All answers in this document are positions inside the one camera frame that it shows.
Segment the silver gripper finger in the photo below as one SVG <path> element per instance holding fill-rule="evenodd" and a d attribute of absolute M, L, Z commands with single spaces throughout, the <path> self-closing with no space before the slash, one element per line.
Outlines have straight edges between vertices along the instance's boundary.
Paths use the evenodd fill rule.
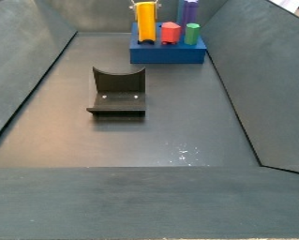
<path fill-rule="evenodd" d="M 130 9 L 135 9 L 135 1 L 134 0 L 130 0 Z"/>
<path fill-rule="evenodd" d="M 158 8 L 162 7 L 162 4 L 160 4 L 159 0 L 155 0 L 155 5 L 156 5 Z"/>

